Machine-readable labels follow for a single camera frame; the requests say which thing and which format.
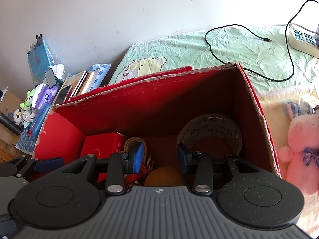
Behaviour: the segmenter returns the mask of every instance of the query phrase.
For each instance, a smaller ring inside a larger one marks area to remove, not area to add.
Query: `open cardboard box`
[[[280,175],[264,114],[238,63],[160,72],[72,98],[50,110],[34,157],[61,156],[68,163],[79,157],[87,135],[117,131],[144,139],[148,153],[154,154],[154,168],[179,169],[178,133],[190,120],[207,113],[233,119],[242,134],[240,156]],[[215,146],[202,150],[214,155]]]

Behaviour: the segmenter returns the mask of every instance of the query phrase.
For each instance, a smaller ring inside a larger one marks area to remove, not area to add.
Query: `bed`
[[[272,79],[291,75],[292,65],[285,43],[285,26],[254,27],[251,30],[272,40],[265,42],[240,27],[229,27],[211,32],[207,40],[213,52],[223,61],[235,61]],[[136,43],[130,47],[113,74],[110,83],[171,70],[183,66],[194,69],[217,66],[205,43],[206,31],[197,31]],[[318,104],[319,59],[290,47],[295,73],[286,82],[267,81],[246,71],[264,110],[275,149],[287,145],[290,118],[285,106],[292,100],[302,107],[308,102],[313,108]],[[281,175],[286,176],[287,165],[280,163]],[[305,196],[305,208],[298,221],[300,228],[312,237],[319,236],[319,196]]]

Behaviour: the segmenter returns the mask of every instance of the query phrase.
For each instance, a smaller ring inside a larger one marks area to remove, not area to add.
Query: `white cord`
[[[305,29],[305,30],[308,31],[308,32],[311,32],[311,33],[314,33],[314,34],[318,34],[318,32],[309,30],[309,29],[307,29],[307,28],[304,28],[304,27],[302,27],[302,26],[300,26],[300,25],[298,25],[298,24],[296,24],[296,23],[290,23],[290,24],[289,24],[289,27],[290,27],[290,28],[293,28],[292,25],[296,25],[296,26],[298,26],[298,27],[300,27],[300,28],[303,28],[303,29]]]

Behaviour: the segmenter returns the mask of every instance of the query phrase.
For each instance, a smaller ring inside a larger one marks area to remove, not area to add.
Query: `round orange object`
[[[186,186],[184,176],[170,166],[160,167],[153,170],[144,182],[144,186],[165,187],[165,186]]]

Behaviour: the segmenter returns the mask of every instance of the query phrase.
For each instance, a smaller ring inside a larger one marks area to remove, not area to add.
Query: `green plush toy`
[[[35,88],[32,91],[28,91],[27,92],[27,97],[24,100],[24,103],[20,103],[20,108],[24,109],[24,110],[29,110],[31,105],[32,105],[32,98],[35,92]]]

